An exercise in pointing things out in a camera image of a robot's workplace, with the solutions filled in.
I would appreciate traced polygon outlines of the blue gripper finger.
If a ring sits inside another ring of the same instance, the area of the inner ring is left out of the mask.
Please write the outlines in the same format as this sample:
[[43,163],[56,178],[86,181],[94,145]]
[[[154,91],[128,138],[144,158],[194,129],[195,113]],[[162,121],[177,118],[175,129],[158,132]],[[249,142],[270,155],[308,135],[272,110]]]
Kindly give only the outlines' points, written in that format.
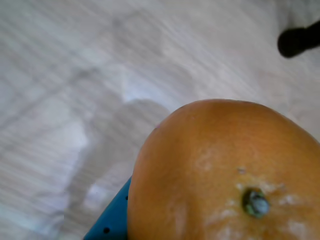
[[127,240],[128,194],[131,177],[108,204],[84,240]]

